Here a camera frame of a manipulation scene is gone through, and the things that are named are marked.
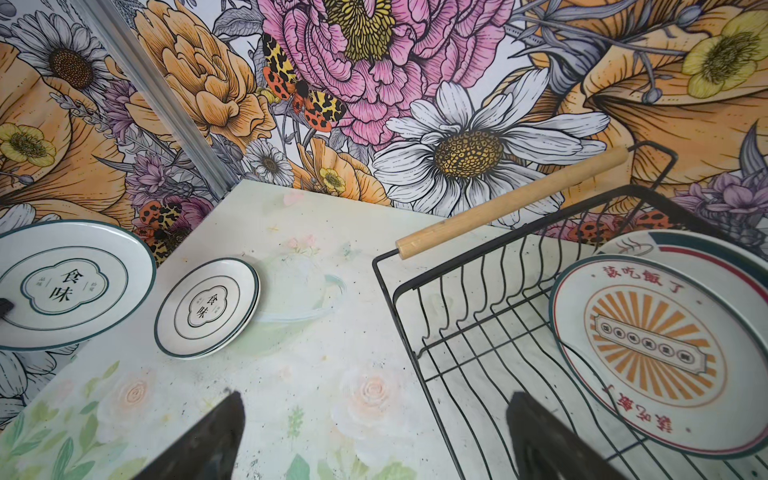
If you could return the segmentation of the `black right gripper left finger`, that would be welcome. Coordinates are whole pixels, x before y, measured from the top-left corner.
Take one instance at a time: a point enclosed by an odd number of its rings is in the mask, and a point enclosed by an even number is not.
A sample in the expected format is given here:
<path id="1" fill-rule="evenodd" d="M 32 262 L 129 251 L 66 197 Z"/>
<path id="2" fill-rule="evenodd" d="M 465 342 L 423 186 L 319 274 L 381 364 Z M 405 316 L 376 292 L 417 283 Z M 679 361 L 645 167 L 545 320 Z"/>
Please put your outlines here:
<path id="1" fill-rule="evenodd" d="M 134 479 L 231 479 L 245 419 L 241 394 L 230 393 Z"/>

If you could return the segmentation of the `small white green-lined plate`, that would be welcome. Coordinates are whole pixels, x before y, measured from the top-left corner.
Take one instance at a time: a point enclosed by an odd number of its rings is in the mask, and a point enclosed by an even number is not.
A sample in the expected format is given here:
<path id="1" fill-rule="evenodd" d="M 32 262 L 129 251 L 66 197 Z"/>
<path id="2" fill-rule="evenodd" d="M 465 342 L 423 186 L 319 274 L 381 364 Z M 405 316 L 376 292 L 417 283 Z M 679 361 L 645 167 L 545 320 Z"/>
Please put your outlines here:
<path id="1" fill-rule="evenodd" d="M 223 349 L 251 321 L 261 292 L 257 271 L 242 259 L 224 257 L 201 264 L 161 303 L 154 325 L 157 347 L 183 360 Z"/>

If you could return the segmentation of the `green red rimmed white plate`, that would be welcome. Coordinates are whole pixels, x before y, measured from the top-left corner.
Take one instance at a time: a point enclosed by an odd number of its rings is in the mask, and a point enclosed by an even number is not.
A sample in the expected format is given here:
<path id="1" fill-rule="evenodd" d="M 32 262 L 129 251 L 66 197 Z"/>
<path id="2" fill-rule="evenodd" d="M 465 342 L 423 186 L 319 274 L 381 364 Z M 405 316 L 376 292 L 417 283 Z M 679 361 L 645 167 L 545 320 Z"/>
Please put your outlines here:
<path id="1" fill-rule="evenodd" d="M 256 316 L 256 312 L 259 306 L 259 303 L 263 297 L 264 293 L 264 285 L 263 281 L 260 278 L 260 275 L 256 268 L 251 265 L 250 263 L 245 262 L 244 265 L 249 269 L 250 275 L 253 279 L 254 283 L 254 294 L 253 299 L 251 301 L 251 305 L 249 306 L 249 309 L 247 311 L 247 314 L 243 317 L 243 319 L 237 324 L 236 328 L 224 339 L 218 342 L 216 345 L 214 345 L 207 353 L 206 356 L 212 355 L 214 353 L 217 353 L 218 351 L 224 349 L 227 347 L 230 343 L 232 343 L 239 335 L 243 333 L 243 331 L 246 329 L 246 327 L 253 321 L 253 319 Z"/>

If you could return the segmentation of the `large white green-lined plate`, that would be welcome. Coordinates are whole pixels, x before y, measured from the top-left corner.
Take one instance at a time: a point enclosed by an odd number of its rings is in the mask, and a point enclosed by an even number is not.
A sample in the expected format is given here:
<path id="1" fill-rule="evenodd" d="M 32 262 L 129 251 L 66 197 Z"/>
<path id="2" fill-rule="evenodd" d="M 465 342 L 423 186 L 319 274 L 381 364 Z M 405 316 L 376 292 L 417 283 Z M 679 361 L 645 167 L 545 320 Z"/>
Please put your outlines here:
<path id="1" fill-rule="evenodd" d="M 58 348 L 127 319 L 148 297 L 156 264 L 136 235 L 96 221 L 60 220 L 1 237 L 1 347 Z"/>

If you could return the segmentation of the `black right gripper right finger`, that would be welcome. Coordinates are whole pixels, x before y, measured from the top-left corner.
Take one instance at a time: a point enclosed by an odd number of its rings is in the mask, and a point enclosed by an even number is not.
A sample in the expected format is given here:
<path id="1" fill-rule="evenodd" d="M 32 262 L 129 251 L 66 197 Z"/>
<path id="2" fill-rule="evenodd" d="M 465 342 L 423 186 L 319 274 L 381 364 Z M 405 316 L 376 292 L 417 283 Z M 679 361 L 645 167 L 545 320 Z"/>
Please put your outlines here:
<path id="1" fill-rule="evenodd" d="M 531 395 L 513 394 L 506 420 L 520 479 L 621 479 L 603 460 Z"/>

